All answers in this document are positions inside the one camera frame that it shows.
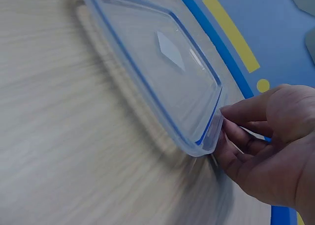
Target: wood grain surface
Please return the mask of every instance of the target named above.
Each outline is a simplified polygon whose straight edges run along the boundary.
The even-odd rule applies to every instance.
[[[177,149],[82,0],[0,0],[0,141],[0,225],[270,224],[270,206]]]

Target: fingernail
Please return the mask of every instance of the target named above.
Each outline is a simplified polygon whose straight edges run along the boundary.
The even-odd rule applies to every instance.
[[[231,105],[226,105],[220,108],[220,111],[226,111]]]

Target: hand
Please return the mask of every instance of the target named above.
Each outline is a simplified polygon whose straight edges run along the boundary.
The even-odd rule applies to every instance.
[[[215,157],[226,174],[260,201],[314,218],[315,89],[281,85],[221,112]],[[272,140],[257,139],[239,126]]]

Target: yellow dot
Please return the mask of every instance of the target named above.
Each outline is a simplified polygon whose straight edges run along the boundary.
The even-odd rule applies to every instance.
[[[260,79],[257,82],[257,89],[259,92],[264,93],[270,89],[270,83],[266,79]]]
[[[297,213],[297,223],[298,223],[298,225],[304,225],[304,222],[303,222],[301,215],[299,213]]]

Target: clear plastic lid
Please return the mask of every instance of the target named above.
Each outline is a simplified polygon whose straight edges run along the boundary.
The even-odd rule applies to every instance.
[[[212,153],[225,95],[179,15],[160,0],[85,0],[117,57],[176,144]]]

